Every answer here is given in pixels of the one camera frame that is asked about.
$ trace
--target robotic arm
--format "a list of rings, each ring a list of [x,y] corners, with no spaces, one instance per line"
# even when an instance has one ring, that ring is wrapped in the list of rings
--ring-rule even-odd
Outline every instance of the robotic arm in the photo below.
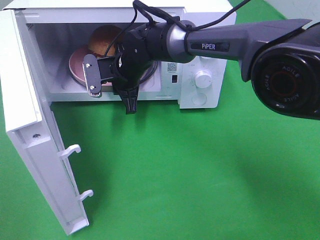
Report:
[[[188,63],[195,56],[239,62],[244,82],[277,113],[320,120],[320,24],[307,19],[266,21],[188,31],[190,21],[150,22],[128,31],[114,57],[84,58],[89,95],[112,82],[126,113],[135,113],[142,74],[154,61]]]

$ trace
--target microwave door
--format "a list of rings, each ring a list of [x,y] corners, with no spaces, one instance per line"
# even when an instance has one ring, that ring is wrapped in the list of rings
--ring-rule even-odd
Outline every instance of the microwave door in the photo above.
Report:
[[[28,25],[19,11],[0,11],[0,80],[5,130],[25,166],[46,198],[66,234],[88,226],[68,156],[80,147],[65,149],[55,117],[40,84],[43,79]]]

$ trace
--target white microwave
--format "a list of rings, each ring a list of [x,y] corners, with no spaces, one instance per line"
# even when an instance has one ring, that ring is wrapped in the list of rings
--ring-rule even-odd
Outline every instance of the white microwave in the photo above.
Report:
[[[232,8],[227,0],[144,3],[197,26]],[[120,101],[107,85],[101,98],[90,97],[73,72],[71,59],[97,28],[124,28],[133,15],[131,0],[14,0],[0,12],[5,129],[67,235],[89,225],[82,201],[93,191],[79,193],[68,156],[81,148],[77,144],[65,148],[50,105],[59,101]],[[219,25],[235,21],[233,13]],[[134,26],[146,22],[139,14]],[[185,64],[159,62],[154,74],[141,84],[138,100],[177,100],[182,109],[215,108],[226,62],[198,56]],[[205,87],[199,86],[202,75],[210,78]]]

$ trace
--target bun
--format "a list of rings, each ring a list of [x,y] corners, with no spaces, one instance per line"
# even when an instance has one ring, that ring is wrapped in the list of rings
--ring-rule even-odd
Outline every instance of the bun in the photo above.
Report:
[[[121,32],[121,28],[114,25],[104,25],[98,27],[92,33],[88,48],[94,53],[96,57],[102,58],[105,52],[114,38]],[[107,56],[114,56],[116,54],[115,44],[110,48]]]

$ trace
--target wire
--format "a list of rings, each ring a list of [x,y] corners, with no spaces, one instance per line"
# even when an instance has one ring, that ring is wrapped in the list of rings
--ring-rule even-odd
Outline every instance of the wire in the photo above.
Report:
[[[147,71],[142,75],[141,79],[140,79],[140,84],[146,82],[147,80],[149,80],[153,75],[154,73],[156,72],[158,68],[158,62],[157,61],[154,61],[152,66],[149,67],[147,69]]]
[[[137,9],[134,8],[134,17],[133,17],[132,21],[131,21],[131,22],[129,23],[129,25],[126,26],[121,32],[119,32],[117,36],[115,36],[115,38],[112,40],[112,42],[110,43],[110,45],[109,45],[108,48],[106,49],[106,51],[105,51],[105,53],[104,53],[104,55],[103,55],[104,57],[107,56],[107,54],[108,54],[111,46],[112,46],[113,44],[115,44],[115,42],[117,41],[117,39],[118,39],[126,30],[128,30],[128,29],[134,24],[134,22],[135,22],[136,19],[137,19],[137,16],[138,16]]]
[[[163,10],[157,8],[157,7],[147,6],[147,5],[145,5],[144,3],[142,3],[139,0],[134,0],[133,1],[133,5],[134,6],[139,6],[140,8],[144,9],[146,12],[148,12],[148,13],[150,13],[152,15],[155,15],[155,16],[161,18],[161,19],[164,19],[167,22],[171,21],[171,22],[177,24],[181,29],[183,29],[186,32],[194,32],[194,31],[205,29],[205,28],[208,28],[208,27],[211,27],[211,26],[214,26],[214,25],[217,25],[217,24],[221,23],[223,20],[225,20],[227,17],[229,17],[231,14],[233,14],[238,9],[242,8],[244,5],[246,5],[250,1],[251,0],[244,0],[241,3],[239,3],[237,6],[232,8],[230,11],[228,11],[226,14],[224,14],[222,17],[220,17],[219,19],[217,19],[215,21],[212,21],[212,22],[209,22],[209,23],[204,24],[204,25],[196,26],[196,27],[191,27],[190,25],[184,25],[178,19],[174,18],[173,16],[171,16],[167,12],[165,12],[165,11],[163,11]]]
[[[155,21],[150,14],[148,14],[145,10],[149,8],[149,6],[145,5],[141,1],[133,1],[132,6],[134,9],[137,9],[146,19],[149,20],[149,24],[154,24]]]

